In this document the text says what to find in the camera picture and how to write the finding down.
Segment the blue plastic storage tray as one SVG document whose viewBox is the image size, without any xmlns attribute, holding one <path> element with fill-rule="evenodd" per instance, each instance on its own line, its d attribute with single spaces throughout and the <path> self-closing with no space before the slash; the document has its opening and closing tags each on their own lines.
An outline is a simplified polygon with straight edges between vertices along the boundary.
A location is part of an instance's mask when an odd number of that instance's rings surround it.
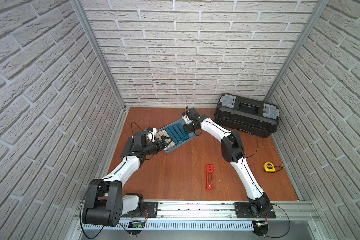
<svg viewBox="0 0 360 240">
<path fill-rule="evenodd" d="M 171 124 L 169 124 L 169 125 L 161 128 L 161 129 L 158 129 L 158 132 L 159 132 L 159 131 L 162 131 L 162 130 L 165 130 L 167 127 L 172 126 L 172 125 L 176 125 L 176 124 L 181 124 L 181 125 L 183 126 L 183 125 L 185 125 L 186 123 L 185 123 L 185 121 L 184 121 L 183 119 L 179 119 L 179 120 L 177 120 L 177 121 L 175 121 L 175 122 L 173 122 L 173 123 L 171 123 Z M 170 152 L 172 152 L 172 151 L 180 148 L 182 145 L 185 145 L 186 143 L 190 142 L 192 139 L 194 139 L 194 138 L 196 137 L 196 135 L 195 135 L 194 132 L 189 133 L 188 136 L 189 136 L 188 139 L 186 139 L 186 140 L 184 140 L 184 141 L 182 141 L 182 140 L 178 141 L 178 144 L 177 144 L 177 145 L 175 145 L 174 147 L 170 147 L 168 150 L 164 150 L 164 152 L 165 152 L 166 154 L 167 154 L 167 153 L 170 153 Z"/>
</svg>

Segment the teal pliers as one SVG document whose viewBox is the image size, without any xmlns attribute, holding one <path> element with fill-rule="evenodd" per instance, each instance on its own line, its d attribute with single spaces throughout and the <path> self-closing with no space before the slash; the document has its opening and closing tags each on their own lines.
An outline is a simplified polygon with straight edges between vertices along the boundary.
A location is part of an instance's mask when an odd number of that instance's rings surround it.
<svg viewBox="0 0 360 240">
<path fill-rule="evenodd" d="M 179 126 L 179 128 L 181 129 L 181 131 L 183 132 L 183 134 L 186 136 L 186 138 L 187 139 L 189 139 L 189 135 L 188 134 L 186 134 L 186 132 L 185 132 L 185 130 L 184 130 L 184 127 L 183 127 L 183 125 L 182 124 L 180 124 L 180 123 L 177 123 L 177 125 Z"/>
<path fill-rule="evenodd" d="M 175 143 L 175 145 L 178 145 L 179 144 L 179 140 L 178 138 L 176 137 L 175 133 L 173 132 L 173 127 L 172 126 L 169 126 L 166 128 L 166 131 L 167 133 L 169 134 L 169 136 L 173 139 L 173 142 Z"/>
<path fill-rule="evenodd" d="M 183 134 L 183 132 L 181 131 L 181 129 L 179 128 L 178 125 L 173 125 L 175 131 L 179 134 L 179 136 L 181 137 L 182 141 L 185 141 L 187 138 L 186 136 Z"/>
<path fill-rule="evenodd" d="M 171 131 L 171 133 L 173 134 L 173 136 L 175 137 L 176 141 L 179 143 L 182 141 L 181 137 L 179 136 L 179 134 L 175 131 L 173 126 L 169 126 L 169 129 Z"/>
</svg>

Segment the red pliers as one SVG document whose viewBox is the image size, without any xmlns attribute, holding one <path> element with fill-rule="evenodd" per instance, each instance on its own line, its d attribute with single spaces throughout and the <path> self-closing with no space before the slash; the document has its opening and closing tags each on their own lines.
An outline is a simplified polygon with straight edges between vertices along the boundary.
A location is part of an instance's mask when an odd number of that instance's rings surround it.
<svg viewBox="0 0 360 240">
<path fill-rule="evenodd" d="M 212 184 L 212 180 L 214 178 L 214 171 L 215 168 L 213 165 L 206 165 L 206 176 L 207 176 L 207 190 L 212 190 L 213 188 L 213 184 Z"/>
</svg>

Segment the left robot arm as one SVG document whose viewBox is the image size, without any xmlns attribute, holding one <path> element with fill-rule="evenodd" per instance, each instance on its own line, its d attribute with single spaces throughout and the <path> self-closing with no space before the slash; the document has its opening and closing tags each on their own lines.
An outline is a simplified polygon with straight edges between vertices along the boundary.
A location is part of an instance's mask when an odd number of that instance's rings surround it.
<svg viewBox="0 0 360 240">
<path fill-rule="evenodd" d="M 126 214 L 146 214 L 140 194 L 123 194 L 123 186 L 147 159 L 164 149 L 174 147 L 174 140 L 158 133 L 136 132 L 128 138 L 121 163 L 102 179 L 90 182 L 81 213 L 82 223 L 115 227 Z"/>
</svg>

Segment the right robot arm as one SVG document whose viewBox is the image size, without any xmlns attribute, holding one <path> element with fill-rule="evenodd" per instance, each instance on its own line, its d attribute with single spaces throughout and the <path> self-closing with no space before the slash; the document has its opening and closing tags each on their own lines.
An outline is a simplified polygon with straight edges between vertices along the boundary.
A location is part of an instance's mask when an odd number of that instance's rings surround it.
<svg viewBox="0 0 360 240">
<path fill-rule="evenodd" d="M 185 121 L 186 133 L 201 130 L 219 140 L 224 160 L 233 166 L 245 187 L 250 203 L 249 212 L 258 218 L 266 216 L 272 204 L 248 165 L 240 134 L 237 131 L 224 129 L 206 115 L 199 115 L 195 108 L 183 112 L 182 119 Z"/>
</svg>

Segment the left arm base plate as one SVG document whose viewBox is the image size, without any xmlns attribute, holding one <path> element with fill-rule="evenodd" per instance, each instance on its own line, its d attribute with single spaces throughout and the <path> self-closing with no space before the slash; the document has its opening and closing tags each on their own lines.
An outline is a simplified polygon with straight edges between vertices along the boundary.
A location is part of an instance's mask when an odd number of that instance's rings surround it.
<svg viewBox="0 0 360 240">
<path fill-rule="evenodd" d="M 158 213 L 158 202 L 146 202 L 143 204 L 142 218 L 156 218 Z"/>
</svg>

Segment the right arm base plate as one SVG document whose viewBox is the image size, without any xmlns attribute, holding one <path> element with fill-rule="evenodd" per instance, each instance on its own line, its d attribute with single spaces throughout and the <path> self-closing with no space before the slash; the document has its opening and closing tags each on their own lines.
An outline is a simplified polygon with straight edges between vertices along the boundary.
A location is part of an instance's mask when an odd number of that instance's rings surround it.
<svg viewBox="0 0 360 240">
<path fill-rule="evenodd" d="M 276 213 L 275 210 L 270 204 L 262 211 L 262 214 L 254 214 L 252 213 L 251 204 L 249 202 L 235 202 L 234 203 L 236 216 L 238 219 L 249 219 L 249 218 L 256 218 L 256 219 L 275 219 Z"/>
</svg>

